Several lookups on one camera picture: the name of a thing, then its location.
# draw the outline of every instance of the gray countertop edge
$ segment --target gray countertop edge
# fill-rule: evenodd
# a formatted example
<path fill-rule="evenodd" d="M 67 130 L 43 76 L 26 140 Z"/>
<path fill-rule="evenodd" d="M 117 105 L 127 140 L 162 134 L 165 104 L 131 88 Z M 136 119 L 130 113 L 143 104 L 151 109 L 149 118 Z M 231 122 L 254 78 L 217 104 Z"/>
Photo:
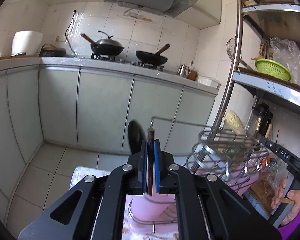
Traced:
<path fill-rule="evenodd" d="M 130 73 L 140 76 L 145 76 L 149 78 L 159 79 L 163 81 L 168 81 L 174 84 L 183 85 L 193 89 L 205 91 L 214 95 L 218 94 L 218 89 L 213 87 L 200 84 L 196 81 L 179 77 L 177 75 L 169 74 L 166 72 L 161 72 L 158 70 L 142 68 L 139 66 L 134 66 L 130 64 L 117 63 L 117 62 L 108 62 L 108 61 L 99 61 L 94 59 L 85 59 L 85 58 L 57 58 L 57 57 L 43 57 L 41 58 L 42 65 L 59 65 L 59 66 L 77 66 L 85 68 L 95 68 L 95 69 L 104 69 L 118 71 L 122 73 Z"/>
<path fill-rule="evenodd" d="M 163 80 L 196 90 L 205 91 L 214 95 L 218 94 L 218 89 L 200 84 L 196 81 L 186 79 L 177 75 L 161 72 L 158 70 L 142 68 L 130 64 L 99 61 L 85 58 L 67 58 L 67 57 L 21 57 L 0 60 L 0 71 L 29 65 L 54 65 L 54 66 L 76 66 L 94 69 L 103 69 L 117 71 L 121 73 L 130 73 L 134 75 Z"/>

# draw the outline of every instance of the pan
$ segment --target pan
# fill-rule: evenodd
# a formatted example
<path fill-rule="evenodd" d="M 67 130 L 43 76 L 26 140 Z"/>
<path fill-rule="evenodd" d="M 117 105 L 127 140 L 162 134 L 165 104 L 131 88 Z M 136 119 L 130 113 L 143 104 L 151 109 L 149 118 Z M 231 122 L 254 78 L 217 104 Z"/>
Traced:
<path fill-rule="evenodd" d="M 138 59 L 140 59 L 143 63 L 151 64 L 154 66 L 160 66 L 168 61 L 166 57 L 160 56 L 160 54 L 169 48 L 170 48 L 170 44 L 166 44 L 161 49 L 159 49 L 157 53 L 150 53 L 150 52 L 137 50 L 136 55 Z"/>
<path fill-rule="evenodd" d="M 82 38 L 87 40 L 88 42 L 91 43 L 91 50 L 94 54 L 96 55 L 107 55 L 107 56 L 117 56 L 119 55 L 124 47 L 118 42 L 111 40 L 113 36 L 109 36 L 108 34 L 104 33 L 105 35 L 108 36 L 107 39 L 101 39 L 96 42 L 94 42 L 91 38 L 89 38 L 86 34 L 80 33 Z"/>

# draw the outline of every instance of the green plastic colander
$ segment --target green plastic colander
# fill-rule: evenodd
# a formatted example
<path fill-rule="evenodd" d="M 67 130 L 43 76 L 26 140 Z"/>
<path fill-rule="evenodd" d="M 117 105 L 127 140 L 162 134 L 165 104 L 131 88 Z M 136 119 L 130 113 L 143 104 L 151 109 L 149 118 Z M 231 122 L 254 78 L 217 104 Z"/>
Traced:
<path fill-rule="evenodd" d="M 291 80 L 289 70 L 274 60 L 260 58 L 256 60 L 254 65 L 256 66 L 258 73 L 267 74 L 283 81 Z"/>

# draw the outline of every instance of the human hand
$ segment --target human hand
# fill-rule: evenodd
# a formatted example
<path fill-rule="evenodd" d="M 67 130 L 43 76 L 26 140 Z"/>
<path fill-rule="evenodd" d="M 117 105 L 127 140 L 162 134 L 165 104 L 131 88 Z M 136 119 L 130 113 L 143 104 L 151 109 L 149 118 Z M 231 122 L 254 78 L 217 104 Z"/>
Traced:
<path fill-rule="evenodd" d="M 283 197 L 283 192 L 285 187 L 287 186 L 288 179 L 285 178 L 282 180 L 281 184 L 279 187 L 276 188 L 275 190 L 275 195 L 271 200 L 271 207 L 274 209 L 276 205 L 279 203 L 280 198 Z M 287 194 L 287 197 L 290 200 L 293 200 L 295 202 L 293 208 L 289 212 L 289 214 L 284 218 L 282 221 L 281 225 L 285 226 L 286 224 L 290 223 L 292 220 L 295 219 L 295 217 L 298 215 L 300 212 L 300 190 L 290 190 Z"/>

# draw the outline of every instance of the metal pitcher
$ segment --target metal pitcher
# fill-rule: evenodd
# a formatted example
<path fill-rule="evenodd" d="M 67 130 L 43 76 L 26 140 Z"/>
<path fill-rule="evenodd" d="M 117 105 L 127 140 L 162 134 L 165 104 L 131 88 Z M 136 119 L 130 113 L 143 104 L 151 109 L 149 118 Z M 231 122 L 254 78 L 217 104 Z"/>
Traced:
<path fill-rule="evenodd" d="M 188 75 L 191 73 L 191 70 L 189 69 L 189 67 L 187 65 L 180 65 L 177 75 L 179 75 L 180 77 L 188 77 Z"/>

